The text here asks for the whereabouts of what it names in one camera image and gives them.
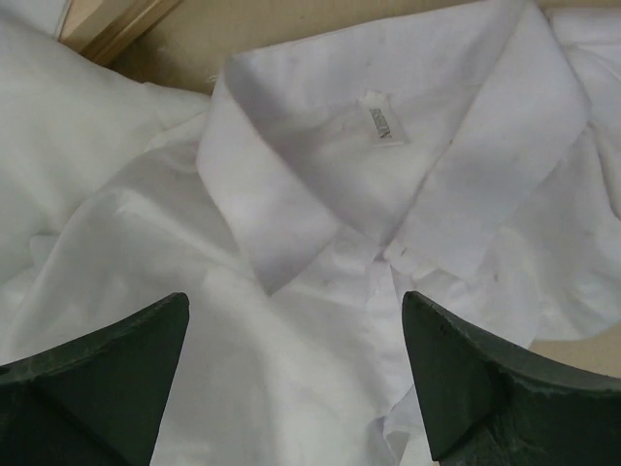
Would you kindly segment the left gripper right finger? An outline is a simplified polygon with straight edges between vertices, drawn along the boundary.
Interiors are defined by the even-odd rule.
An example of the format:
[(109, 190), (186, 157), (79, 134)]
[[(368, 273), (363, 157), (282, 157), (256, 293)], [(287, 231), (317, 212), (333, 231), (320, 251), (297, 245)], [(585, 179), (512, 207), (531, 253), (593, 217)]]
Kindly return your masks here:
[(523, 349), (416, 291), (402, 320), (441, 465), (617, 465), (620, 382)]

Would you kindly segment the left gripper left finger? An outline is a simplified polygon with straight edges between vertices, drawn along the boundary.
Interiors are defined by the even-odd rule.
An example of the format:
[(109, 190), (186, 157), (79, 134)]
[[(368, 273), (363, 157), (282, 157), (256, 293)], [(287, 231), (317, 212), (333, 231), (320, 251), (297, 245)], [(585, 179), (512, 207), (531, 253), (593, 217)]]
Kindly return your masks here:
[(148, 465), (188, 322), (173, 293), (2, 366), (2, 464)]

